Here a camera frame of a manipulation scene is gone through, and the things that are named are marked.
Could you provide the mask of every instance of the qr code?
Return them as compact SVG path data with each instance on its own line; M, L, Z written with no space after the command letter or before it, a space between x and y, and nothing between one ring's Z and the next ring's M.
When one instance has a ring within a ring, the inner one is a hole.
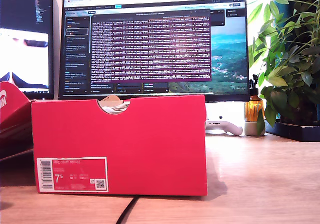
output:
M106 180L105 179L96 179L95 180L95 189L96 190L106 190Z

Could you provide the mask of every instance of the amber glass bottle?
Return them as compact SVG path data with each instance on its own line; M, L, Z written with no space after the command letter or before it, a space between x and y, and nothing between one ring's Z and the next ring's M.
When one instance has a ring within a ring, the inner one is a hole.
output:
M258 82L258 76L253 75L253 80L249 81L250 86L250 101L244 104L244 134L249 136L257 135L257 120L259 111L262 110L262 116L264 117L264 103L262 99L258 97L259 90L255 87Z
M265 116L264 103L258 95L250 95L250 102L245 103L244 108L244 120L246 122L256 122L260 109L262 109L262 115Z

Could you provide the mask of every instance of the monitor bezel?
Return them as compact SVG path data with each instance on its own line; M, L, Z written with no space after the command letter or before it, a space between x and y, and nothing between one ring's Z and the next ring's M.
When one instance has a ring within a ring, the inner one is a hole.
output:
M59 71L59 87L58 87L58 99L59 100L79 100L79 99L104 99L105 97L109 96L110 94L106 94L105 96L94 96L94 95L88 95L88 96L63 96L63 67L62 67L62 62L63 61L63 41L64 41L64 20L65 20L65 12L64 12L64 8L65 8L65 0L62 0L62 15L61 15L61 39L60 39L60 71ZM244 8L246 10L247 13L247 0L244 0ZM250 91L249 91L249 49L248 49L248 16L245 16L245 38L246 38L246 43L247 43L247 49L246 49L246 62L247 62L247 77L248 77L248 81L247 81L247 94L210 94L210 93L201 93L201 95L205 96L205 101L206 102L221 102L221 101L242 101L242 102L249 102L250 100ZM130 99L130 98L138 98L138 97L160 97L160 96L181 96L181 95L194 95L194 93L181 93L181 94L152 94L152 95L136 95L136 94L128 94L128 95L119 95L118 97L120 99Z

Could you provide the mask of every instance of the size label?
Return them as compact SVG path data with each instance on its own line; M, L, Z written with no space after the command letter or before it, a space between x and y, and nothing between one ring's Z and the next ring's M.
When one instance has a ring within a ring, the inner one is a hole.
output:
M40 192L104 192L108 189L107 158L37 158Z

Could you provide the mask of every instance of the black cable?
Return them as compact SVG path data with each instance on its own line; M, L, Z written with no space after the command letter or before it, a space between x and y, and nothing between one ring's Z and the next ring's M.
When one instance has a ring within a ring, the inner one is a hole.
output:
M124 209L124 211L122 212L122 214L120 215L118 221L115 224L121 224L122 221L125 219L126 215L129 213L129 211L134 207L134 205L136 204L136 202L138 201L140 196L135 196L131 202L128 204L128 206Z

